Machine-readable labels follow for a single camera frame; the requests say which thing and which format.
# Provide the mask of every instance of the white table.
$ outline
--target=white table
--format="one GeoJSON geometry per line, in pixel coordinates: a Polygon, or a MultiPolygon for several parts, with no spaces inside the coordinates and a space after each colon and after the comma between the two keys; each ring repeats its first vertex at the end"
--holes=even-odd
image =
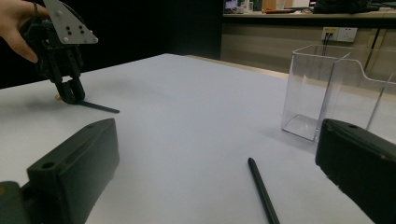
{"type": "Polygon", "coordinates": [[[280,129],[285,78],[164,54],[82,74],[88,102],[49,81],[0,90],[0,181],[79,129],[114,118],[120,166],[87,224],[267,223],[252,157],[282,224],[373,223],[320,168],[316,145],[280,129]]]}

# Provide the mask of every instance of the human hand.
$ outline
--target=human hand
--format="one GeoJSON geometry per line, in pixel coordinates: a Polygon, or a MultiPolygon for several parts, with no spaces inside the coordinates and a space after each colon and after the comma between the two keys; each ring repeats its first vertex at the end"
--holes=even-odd
{"type": "MultiPolygon", "coordinates": [[[[40,17],[48,17],[48,11],[37,5],[40,17]]],[[[35,52],[27,45],[21,36],[23,25],[35,16],[35,6],[31,2],[22,0],[0,0],[0,36],[8,45],[23,58],[37,63],[35,52]]]]}

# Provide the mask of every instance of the black pen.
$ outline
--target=black pen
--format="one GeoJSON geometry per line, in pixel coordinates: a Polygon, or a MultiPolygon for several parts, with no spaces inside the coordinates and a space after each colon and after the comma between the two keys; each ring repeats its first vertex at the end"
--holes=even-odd
{"type": "Polygon", "coordinates": [[[260,175],[259,169],[257,168],[256,162],[249,158],[247,160],[248,166],[250,167],[251,174],[253,175],[254,183],[256,184],[257,191],[259,192],[260,199],[262,200],[262,206],[264,207],[270,224],[279,224],[276,212],[272,206],[270,196],[268,195],[267,189],[262,182],[262,176],[260,175]]]}

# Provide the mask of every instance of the wall socket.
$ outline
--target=wall socket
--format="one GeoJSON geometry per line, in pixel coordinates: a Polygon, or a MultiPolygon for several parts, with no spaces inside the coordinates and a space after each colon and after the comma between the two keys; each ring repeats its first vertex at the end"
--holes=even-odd
{"type": "Polygon", "coordinates": [[[350,27],[323,27],[321,40],[326,38],[326,34],[332,34],[327,40],[331,41],[344,41],[353,42],[355,41],[356,33],[358,28],[350,27]]]}

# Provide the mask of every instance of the pen holder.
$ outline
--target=pen holder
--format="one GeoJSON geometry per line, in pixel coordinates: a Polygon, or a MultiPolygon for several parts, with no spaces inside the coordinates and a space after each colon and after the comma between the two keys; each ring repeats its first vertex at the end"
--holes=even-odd
{"type": "Polygon", "coordinates": [[[292,53],[282,130],[318,141],[338,119],[396,142],[396,51],[307,46],[292,53]]]}

